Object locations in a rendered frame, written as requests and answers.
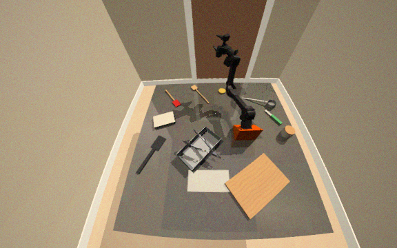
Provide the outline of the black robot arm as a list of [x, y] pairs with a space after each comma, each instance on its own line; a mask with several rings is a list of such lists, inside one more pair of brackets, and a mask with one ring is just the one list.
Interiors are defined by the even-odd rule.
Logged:
[[[225, 54], [224, 51], [227, 51], [227, 48], [223, 45], [223, 46], [217, 46], [217, 53], [216, 55], [221, 56], [221, 54]], [[234, 84], [234, 74], [236, 71], [236, 67], [238, 67], [238, 64], [241, 60], [238, 54], [238, 50], [233, 50], [233, 49], [229, 49], [228, 53], [227, 53], [227, 57], [224, 60], [224, 64], [229, 67], [229, 75], [228, 75], [228, 79], [226, 81], [226, 95], [228, 97], [230, 97], [231, 99], [233, 99], [235, 101], [235, 103], [237, 103], [237, 105], [242, 109], [241, 111], [241, 115], [240, 120], [241, 121], [241, 128], [243, 128], [244, 130], [248, 130], [248, 129], [252, 129], [252, 119], [254, 119], [254, 117], [256, 116], [256, 111], [252, 106], [246, 106], [245, 102], [241, 99], [241, 97], [238, 95], [238, 91], [237, 88]], [[231, 85], [233, 89], [228, 89], [228, 86]]]

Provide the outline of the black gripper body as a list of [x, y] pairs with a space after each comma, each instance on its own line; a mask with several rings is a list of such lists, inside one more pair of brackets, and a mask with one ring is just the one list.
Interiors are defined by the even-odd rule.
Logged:
[[229, 40], [229, 38], [230, 38], [229, 33], [223, 35], [223, 41], [224, 41], [224, 42], [223, 42], [222, 46], [224, 45], [224, 46], [227, 48], [227, 51], [224, 51], [225, 54], [227, 54], [228, 51], [229, 51], [229, 49], [231, 48], [231, 46], [229, 47], [229, 46], [227, 45], [227, 43], [225, 43], [226, 41]]

